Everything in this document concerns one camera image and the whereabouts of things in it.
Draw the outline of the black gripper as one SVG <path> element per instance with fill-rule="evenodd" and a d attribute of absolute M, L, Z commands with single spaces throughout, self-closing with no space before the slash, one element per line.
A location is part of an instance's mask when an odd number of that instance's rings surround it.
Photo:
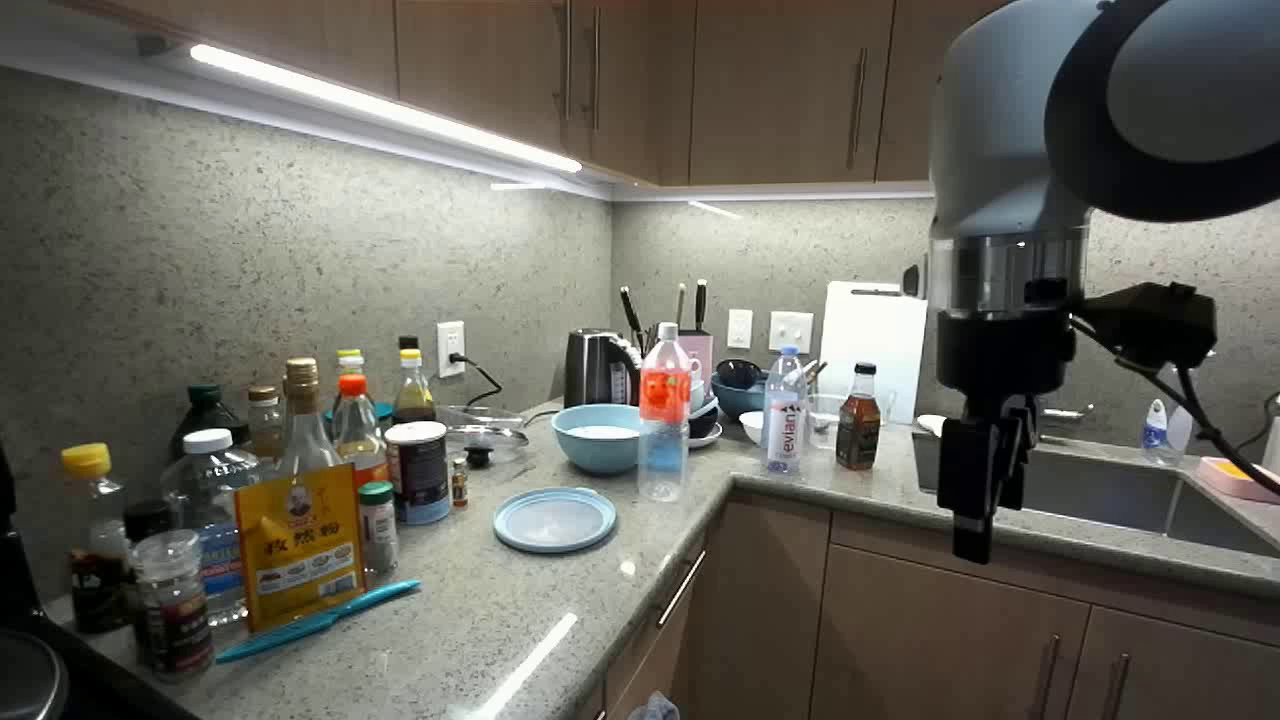
<path fill-rule="evenodd" d="M 991 517 L 1025 504 L 1027 450 L 1030 404 L 1025 396 L 967 400 L 943 421 L 934 504 L 951 511 L 959 561 L 991 561 Z"/>

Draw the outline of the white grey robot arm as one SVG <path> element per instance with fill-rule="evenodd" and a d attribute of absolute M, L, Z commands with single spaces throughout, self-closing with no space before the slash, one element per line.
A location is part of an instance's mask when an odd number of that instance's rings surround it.
<path fill-rule="evenodd" d="M 1215 304 L 1186 283 L 1078 283 L 1086 216 L 1186 225 L 1280 199 L 1280 0 L 1006 0 L 943 53 L 922 294 L 951 553 L 991 557 L 1025 498 L 1035 400 L 1078 340 L 1193 404 Z"/>

